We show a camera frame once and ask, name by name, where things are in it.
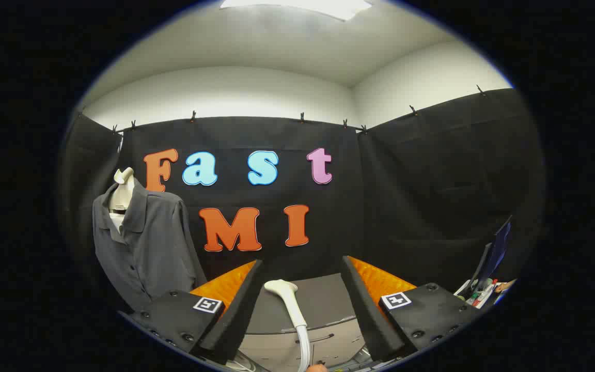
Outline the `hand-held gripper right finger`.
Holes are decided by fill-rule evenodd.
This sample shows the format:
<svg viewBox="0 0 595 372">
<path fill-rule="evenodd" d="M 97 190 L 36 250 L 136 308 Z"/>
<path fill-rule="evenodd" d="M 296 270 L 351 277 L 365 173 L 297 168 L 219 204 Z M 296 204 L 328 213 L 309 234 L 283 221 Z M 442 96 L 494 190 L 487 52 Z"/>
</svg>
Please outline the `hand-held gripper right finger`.
<svg viewBox="0 0 595 372">
<path fill-rule="evenodd" d="M 424 353 L 482 315 L 439 284 L 415 286 L 355 257 L 341 261 L 341 278 L 373 360 Z"/>
</svg>

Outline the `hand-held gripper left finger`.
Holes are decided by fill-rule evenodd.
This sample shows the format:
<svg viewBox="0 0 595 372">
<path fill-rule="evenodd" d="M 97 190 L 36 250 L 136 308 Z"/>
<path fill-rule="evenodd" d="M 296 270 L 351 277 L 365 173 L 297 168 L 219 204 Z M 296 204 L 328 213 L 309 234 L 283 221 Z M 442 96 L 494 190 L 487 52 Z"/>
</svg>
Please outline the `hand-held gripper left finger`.
<svg viewBox="0 0 595 372">
<path fill-rule="evenodd" d="M 224 365 L 237 355 L 262 287 L 253 260 L 189 292 L 170 290 L 134 313 L 119 315 L 167 348 Z"/>
</svg>

